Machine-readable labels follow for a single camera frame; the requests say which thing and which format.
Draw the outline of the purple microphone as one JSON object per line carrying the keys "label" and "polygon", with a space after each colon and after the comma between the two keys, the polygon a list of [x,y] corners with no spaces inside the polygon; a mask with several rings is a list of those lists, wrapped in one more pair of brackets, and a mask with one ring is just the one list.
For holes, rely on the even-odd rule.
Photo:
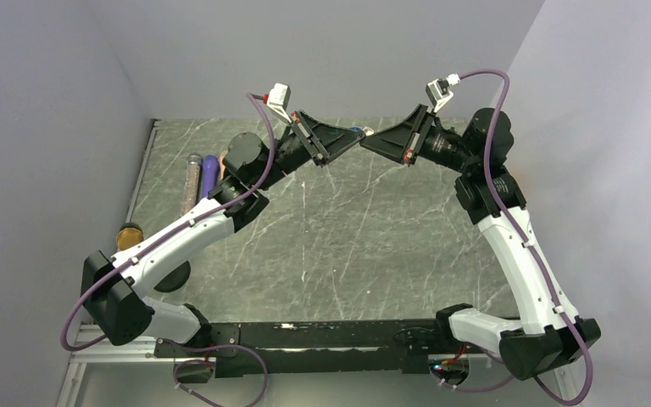
{"label": "purple microphone", "polygon": [[203,157],[201,164],[201,199],[205,199],[220,179],[220,160],[214,155]]}

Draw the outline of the aluminium frame rail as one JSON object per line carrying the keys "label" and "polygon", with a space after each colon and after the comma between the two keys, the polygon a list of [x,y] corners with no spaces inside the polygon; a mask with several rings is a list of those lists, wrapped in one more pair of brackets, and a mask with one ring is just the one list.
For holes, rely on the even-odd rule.
{"label": "aluminium frame rail", "polygon": [[155,338],[140,336],[126,345],[114,346],[108,340],[103,340],[85,350],[72,353],[56,405],[76,406],[89,365],[154,362],[156,358],[153,351],[156,344]]}

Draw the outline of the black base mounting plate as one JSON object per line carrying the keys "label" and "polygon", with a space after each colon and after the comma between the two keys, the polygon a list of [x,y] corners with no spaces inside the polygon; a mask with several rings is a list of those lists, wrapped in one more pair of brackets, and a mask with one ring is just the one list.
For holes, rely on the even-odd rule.
{"label": "black base mounting plate", "polygon": [[159,339],[159,359],[208,360],[217,378],[259,374],[400,371],[426,374],[463,344],[434,319],[214,323],[207,341]]}

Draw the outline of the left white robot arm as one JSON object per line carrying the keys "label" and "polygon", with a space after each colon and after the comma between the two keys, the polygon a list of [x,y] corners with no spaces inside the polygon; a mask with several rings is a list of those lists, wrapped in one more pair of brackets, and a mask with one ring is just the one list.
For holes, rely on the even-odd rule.
{"label": "left white robot arm", "polygon": [[86,258],[84,308],[114,346],[151,336],[176,342],[187,355],[202,354],[210,342],[206,317],[190,304],[153,299],[154,288],[193,255],[254,221],[269,203],[263,194],[269,187],[308,162],[329,164],[365,137],[361,128],[329,125],[303,111],[292,113],[279,139],[264,142],[252,132],[234,136],[224,178],[193,209],[127,250]]}

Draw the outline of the pink microphone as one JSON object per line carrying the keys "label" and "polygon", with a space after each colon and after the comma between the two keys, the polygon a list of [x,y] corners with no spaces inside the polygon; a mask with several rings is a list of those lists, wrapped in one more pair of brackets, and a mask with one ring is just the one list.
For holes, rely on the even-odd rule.
{"label": "pink microphone", "polygon": [[225,156],[228,154],[227,150],[224,150],[220,153],[219,156],[219,167],[220,167],[220,179],[223,180],[227,175],[227,168],[225,166]]}

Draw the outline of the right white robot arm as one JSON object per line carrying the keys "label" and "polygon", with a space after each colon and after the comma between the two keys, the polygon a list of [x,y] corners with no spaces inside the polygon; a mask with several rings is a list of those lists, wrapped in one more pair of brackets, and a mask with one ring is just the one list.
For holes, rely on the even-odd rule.
{"label": "right white robot arm", "polygon": [[428,160],[458,172],[460,206],[485,237],[515,297],[518,319],[457,304],[436,314],[435,344],[454,352],[464,343],[497,355],[511,375],[527,380],[569,365],[601,336],[562,292],[531,225],[526,199],[504,163],[514,144],[506,113],[477,110],[462,134],[446,129],[424,105],[402,122],[365,137],[361,147],[403,165]]}

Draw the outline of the glitter grey microphone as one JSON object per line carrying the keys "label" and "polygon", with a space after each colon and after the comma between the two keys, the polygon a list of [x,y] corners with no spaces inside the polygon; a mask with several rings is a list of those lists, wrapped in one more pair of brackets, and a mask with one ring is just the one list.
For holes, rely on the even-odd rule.
{"label": "glitter grey microphone", "polygon": [[191,153],[186,157],[186,177],[181,198],[180,216],[190,212],[197,204],[202,163],[203,157],[198,153]]}

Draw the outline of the round gold black disc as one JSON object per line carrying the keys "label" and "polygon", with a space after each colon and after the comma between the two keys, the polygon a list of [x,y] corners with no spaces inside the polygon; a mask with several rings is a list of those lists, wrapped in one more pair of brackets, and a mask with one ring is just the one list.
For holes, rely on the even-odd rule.
{"label": "round gold black disc", "polygon": [[127,222],[120,227],[115,238],[115,245],[119,251],[127,250],[144,240],[142,228],[132,222]]}

